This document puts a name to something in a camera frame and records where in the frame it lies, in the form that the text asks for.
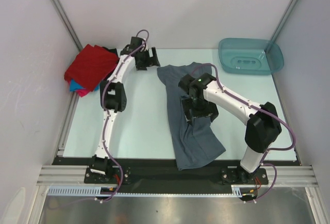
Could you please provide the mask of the grey blue polo shirt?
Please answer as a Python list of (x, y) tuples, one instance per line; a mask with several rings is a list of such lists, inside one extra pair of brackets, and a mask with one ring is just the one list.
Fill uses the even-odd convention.
[(197, 118), (192, 124), (186, 120), (181, 101), (188, 95), (179, 88), (178, 83), (194, 69), (198, 69), (197, 75), (212, 73), (210, 66), (201, 66), (197, 62), (157, 69), (157, 76), (166, 87), (168, 123), (178, 170), (204, 167), (226, 151), (213, 133), (209, 118)]

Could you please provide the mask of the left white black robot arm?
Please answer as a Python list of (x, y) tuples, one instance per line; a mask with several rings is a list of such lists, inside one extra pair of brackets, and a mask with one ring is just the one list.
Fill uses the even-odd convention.
[(113, 135), (117, 117), (127, 105), (124, 81), (132, 69), (146, 70), (148, 67), (159, 67), (156, 48), (147, 48), (148, 37), (131, 37), (128, 44), (120, 52), (119, 63), (111, 75), (100, 83), (100, 99), (103, 109), (103, 127), (97, 149), (91, 158), (89, 169), (102, 182), (113, 179), (114, 159), (110, 155), (108, 146)]

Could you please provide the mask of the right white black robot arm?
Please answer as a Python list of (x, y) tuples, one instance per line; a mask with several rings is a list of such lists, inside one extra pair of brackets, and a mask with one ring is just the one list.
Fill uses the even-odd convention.
[(189, 124), (196, 118), (206, 117), (213, 121), (219, 115), (217, 108), (221, 107), (245, 125), (247, 148), (236, 173), (239, 181), (251, 183), (266, 150), (282, 132), (275, 106), (269, 102), (264, 105), (251, 102), (219, 86), (217, 79), (209, 73), (198, 78), (187, 74), (180, 79), (178, 86), (188, 95), (181, 104)]

